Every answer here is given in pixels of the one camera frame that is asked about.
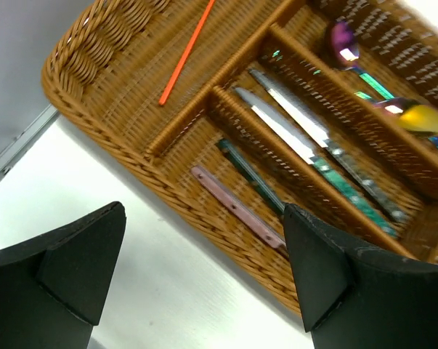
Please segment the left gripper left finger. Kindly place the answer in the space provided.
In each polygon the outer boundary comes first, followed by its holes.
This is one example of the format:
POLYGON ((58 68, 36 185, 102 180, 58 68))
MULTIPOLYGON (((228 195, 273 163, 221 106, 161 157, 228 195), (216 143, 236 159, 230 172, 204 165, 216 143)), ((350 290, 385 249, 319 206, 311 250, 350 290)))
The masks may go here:
POLYGON ((0 250, 0 348, 86 348, 126 229, 114 201, 0 250))

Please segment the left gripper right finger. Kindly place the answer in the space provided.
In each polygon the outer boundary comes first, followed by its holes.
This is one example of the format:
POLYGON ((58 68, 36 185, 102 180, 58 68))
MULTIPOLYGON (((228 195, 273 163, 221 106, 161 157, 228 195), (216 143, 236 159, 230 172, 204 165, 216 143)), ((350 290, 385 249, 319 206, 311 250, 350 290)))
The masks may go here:
POLYGON ((283 227, 316 348, 438 348, 438 265, 382 249, 295 204, 283 227))

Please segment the fork with pink handle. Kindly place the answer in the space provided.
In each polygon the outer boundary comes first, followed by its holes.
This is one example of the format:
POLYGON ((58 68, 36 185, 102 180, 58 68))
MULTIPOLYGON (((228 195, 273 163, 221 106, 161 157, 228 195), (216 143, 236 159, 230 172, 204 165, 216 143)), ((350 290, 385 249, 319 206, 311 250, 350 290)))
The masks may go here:
POLYGON ((265 221, 255 215, 208 170, 201 166, 194 166, 190 172, 212 196, 214 196, 268 246, 275 250, 286 249, 285 241, 280 235, 277 234, 265 221))

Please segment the knife with brown marbled handle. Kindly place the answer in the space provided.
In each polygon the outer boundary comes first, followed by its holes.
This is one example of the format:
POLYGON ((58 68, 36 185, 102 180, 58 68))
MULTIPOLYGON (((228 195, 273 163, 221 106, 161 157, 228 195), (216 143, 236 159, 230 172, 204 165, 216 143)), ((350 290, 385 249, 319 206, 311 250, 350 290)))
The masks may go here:
POLYGON ((357 162, 344 148, 330 138, 330 132, 326 125, 319 120, 309 107, 283 84, 266 73, 255 68, 249 69, 248 72, 321 148, 329 152, 393 221, 407 221, 405 212, 386 195, 366 171, 358 167, 357 162))

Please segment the rainbow spoon ornate handle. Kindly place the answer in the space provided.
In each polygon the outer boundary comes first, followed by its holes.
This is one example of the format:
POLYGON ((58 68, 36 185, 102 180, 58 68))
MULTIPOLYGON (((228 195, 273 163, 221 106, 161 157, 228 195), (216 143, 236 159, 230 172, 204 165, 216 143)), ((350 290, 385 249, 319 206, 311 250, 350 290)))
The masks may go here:
POLYGON ((429 140, 438 149, 438 109, 434 106, 403 97, 376 101, 364 92, 355 95, 371 102, 404 130, 429 140))

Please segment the knife with green marbled handle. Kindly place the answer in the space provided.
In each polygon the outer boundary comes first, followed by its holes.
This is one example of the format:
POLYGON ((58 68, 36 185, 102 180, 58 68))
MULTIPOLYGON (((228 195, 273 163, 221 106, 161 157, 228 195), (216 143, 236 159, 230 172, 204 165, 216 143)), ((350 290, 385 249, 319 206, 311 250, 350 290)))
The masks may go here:
POLYGON ((349 200, 383 232, 393 238, 397 237, 397 233, 390 223, 322 156, 315 153, 316 146, 295 128, 286 117, 247 89, 235 87, 234 91, 295 154, 316 169, 342 196, 349 200))

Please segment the rainbow spoon plain handle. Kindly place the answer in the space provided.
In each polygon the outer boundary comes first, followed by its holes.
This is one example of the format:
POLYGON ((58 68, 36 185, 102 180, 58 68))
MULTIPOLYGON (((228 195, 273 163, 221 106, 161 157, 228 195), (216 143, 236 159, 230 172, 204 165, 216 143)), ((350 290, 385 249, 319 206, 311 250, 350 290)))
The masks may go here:
POLYGON ((359 44, 354 31, 346 22, 334 21, 330 23, 325 29, 324 43, 325 53, 335 69, 354 71, 384 99, 394 98, 394 95, 386 87, 357 64, 360 58, 359 44))

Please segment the orange chopstick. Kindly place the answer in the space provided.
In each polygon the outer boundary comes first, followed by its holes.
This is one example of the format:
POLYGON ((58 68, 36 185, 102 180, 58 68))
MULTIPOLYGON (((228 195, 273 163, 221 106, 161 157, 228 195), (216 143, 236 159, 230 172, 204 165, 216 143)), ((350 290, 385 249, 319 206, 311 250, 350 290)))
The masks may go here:
POLYGON ((179 75, 182 72, 182 69, 183 69, 185 63, 187 62, 187 59, 192 51, 192 48, 194 47, 195 42, 197 41, 197 39, 200 35, 200 32, 202 31, 202 28, 205 25, 205 22, 209 16, 213 6, 214 6, 214 3, 215 3, 215 0, 210 0, 207 3, 207 6, 204 9, 204 12, 200 17, 198 24, 196 25, 195 30, 192 32, 190 40, 188 41, 186 47, 184 48, 184 51, 183 51, 177 65, 176 65, 175 69, 173 70, 172 75, 171 75, 170 79, 168 80, 168 82, 165 86, 165 89, 164 89, 164 91, 163 91, 163 93, 158 101, 158 104, 160 106, 164 106, 166 104, 166 102, 167 102, 167 100, 168 100, 168 98, 169 98, 169 96, 174 88, 174 85, 176 84, 177 79, 179 78, 179 75))

